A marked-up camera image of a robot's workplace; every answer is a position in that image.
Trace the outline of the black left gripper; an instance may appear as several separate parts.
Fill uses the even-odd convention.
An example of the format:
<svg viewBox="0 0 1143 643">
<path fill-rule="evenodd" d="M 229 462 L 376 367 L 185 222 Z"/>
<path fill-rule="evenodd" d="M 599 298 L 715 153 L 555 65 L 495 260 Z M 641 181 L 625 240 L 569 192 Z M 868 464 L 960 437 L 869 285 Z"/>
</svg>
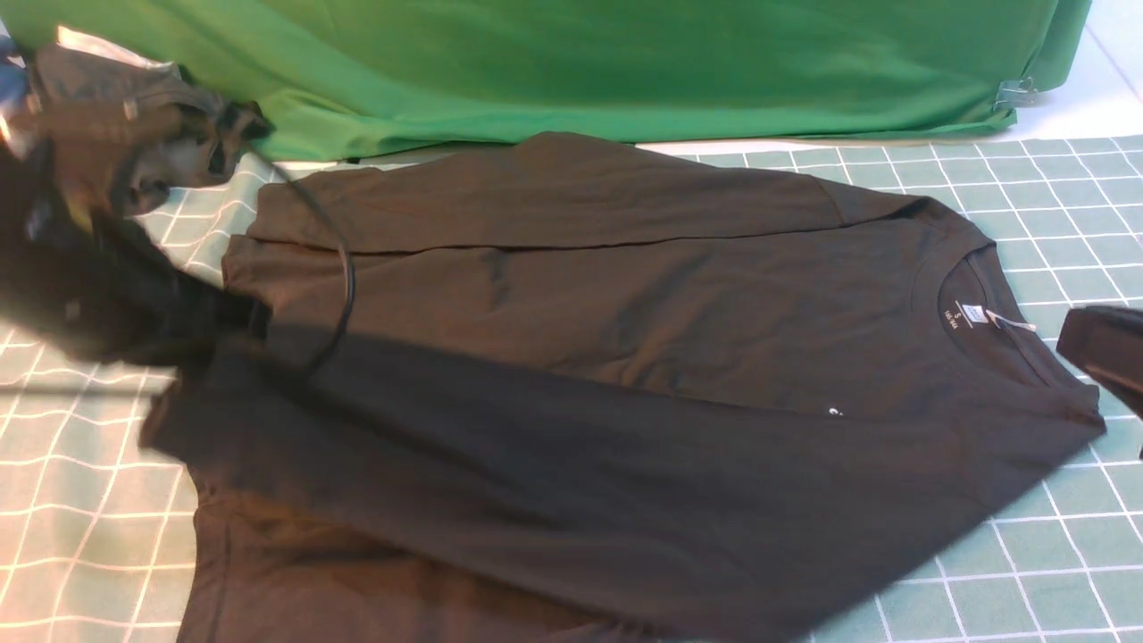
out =
<svg viewBox="0 0 1143 643">
<path fill-rule="evenodd" d="M 263 340 L 269 306 L 176 268 L 138 223 L 54 182 L 54 150 L 3 150 L 3 321 L 72 361 L 197 367 L 225 338 Z"/>
</svg>

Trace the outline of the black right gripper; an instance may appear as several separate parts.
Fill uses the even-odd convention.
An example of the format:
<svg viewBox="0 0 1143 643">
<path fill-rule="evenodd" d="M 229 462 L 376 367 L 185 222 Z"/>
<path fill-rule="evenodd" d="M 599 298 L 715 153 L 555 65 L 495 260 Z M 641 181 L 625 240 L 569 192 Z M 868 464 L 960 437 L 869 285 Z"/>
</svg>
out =
<svg viewBox="0 0 1143 643">
<path fill-rule="evenodd" d="M 1142 310 L 1110 305 L 1070 310 L 1056 351 L 1142 416 Z"/>
</svg>

